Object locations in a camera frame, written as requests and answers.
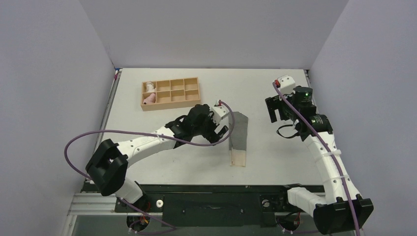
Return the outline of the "grey beige underwear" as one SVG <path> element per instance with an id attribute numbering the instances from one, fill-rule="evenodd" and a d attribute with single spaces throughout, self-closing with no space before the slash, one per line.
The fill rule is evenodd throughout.
<path id="1" fill-rule="evenodd" d="M 235 125 L 229 140 L 229 154 L 232 166 L 246 166 L 246 150 L 248 135 L 248 117 L 240 112 L 233 112 Z"/>

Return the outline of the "wooden compartment tray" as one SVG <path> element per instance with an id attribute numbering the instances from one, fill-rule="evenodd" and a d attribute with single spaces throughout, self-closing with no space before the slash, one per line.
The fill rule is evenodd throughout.
<path id="1" fill-rule="evenodd" d="M 143 99 L 153 92 L 145 92 L 145 83 L 140 89 L 139 101 L 143 111 L 156 111 L 193 107 L 201 103 L 197 77 L 151 81 L 155 85 L 156 102 L 143 105 Z"/>

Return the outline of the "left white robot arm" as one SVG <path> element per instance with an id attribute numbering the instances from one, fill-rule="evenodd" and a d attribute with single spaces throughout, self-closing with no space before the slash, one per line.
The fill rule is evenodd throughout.
<path id="1" fill-rule="evenodd" d="M 152 133 L 141 133 L 138 138 L 115 143 L 111 139 L 100 143 L 86 165 L 86 172 L 98 187 L 102 196 L 116 195 L 127 201 L 134 211 L 146 207 L 147 198 L 139 184 L 126 176 L 135 163 L 161 151 L 193 144 L 192 139 L 202 136 L 207 146 L 225 141 L 232 128 L 224 125 L 216 129 L 221 121 L 232 114 L 231 108 L 218 101 L 214 106 L 198 104 Z"/>

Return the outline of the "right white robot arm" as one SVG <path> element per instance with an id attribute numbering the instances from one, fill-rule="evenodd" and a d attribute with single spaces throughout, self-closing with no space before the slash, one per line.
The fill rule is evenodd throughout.
<path id="1" fill-rule="evenodd" d="M 370 198 L 362 197 L 343 166 L 330 121 L 312 102 L 312 88 L 296 86 L 284 94 L 283 88 L 273 87 L 277 95 L 265 99 L 271 122 L 293 122 L 295 136 L 309 149 L 325 191 L 320 197 L 293 184 L 278 195 L 278 205 L 284 210 L 295 206 L 308 213 L 323 235 L 347 231 L 360 235 L 374 206 Z"/>

